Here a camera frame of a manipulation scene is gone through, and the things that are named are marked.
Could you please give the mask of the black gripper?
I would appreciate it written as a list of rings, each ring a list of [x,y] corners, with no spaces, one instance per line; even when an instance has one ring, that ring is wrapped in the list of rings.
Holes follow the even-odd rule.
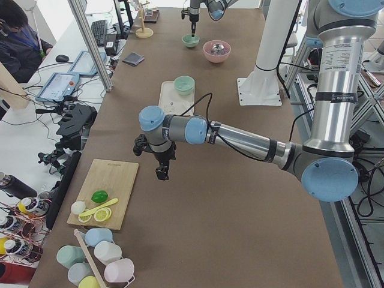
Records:
[[[181,19],[184,20],[187,16],[191,22],[191,36],[195,37],[196,34],[196,22],[199,21],[200,9],[199,8],[185,8],[181,10]]]
[[[162,144],[150,144],[144,134],[140,134],[134,140],[133,153],[135,156],[141,156],[143,152],[153,154],[159,162],[159,167],[155,172],[157,178],[162,181],[169,180],[170,160],[176,160],[176,144],[172,141],[165,141]]]

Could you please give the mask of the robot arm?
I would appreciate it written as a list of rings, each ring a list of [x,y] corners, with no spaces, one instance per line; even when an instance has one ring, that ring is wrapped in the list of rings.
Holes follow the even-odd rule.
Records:
[[[227,0],[191,0],[190,1],[190,6],[187,8],[183,8],[181,11],[181,18],[182,20],[185,19],[186,16],[189,17],[189,20],[191,22],[191,36],[195,37],[196,34],[196,25],[199,21],[200,17],[200,6],[201,4],[205,4],[205,6],[208,9],[208,14],[210,18],[213,21],[218,21],[220,20],[226,10],[232,6],[234,3],[236,3],[238,0],[232,0],[232,1],[227,1]]]
[[[136,155],[151,153],[157,178],[168,179],[177,142],[227,145],[256,161],[274,163],[295,175],[309,195],[337,202],[358,185],[349,143],[364,41],[376,30],[382,1],[312,1],[307,31],[322,47],[311,134],[303,144],[279,142],[202,116],[167,115],[158,106],[139,113],[142,134]]]

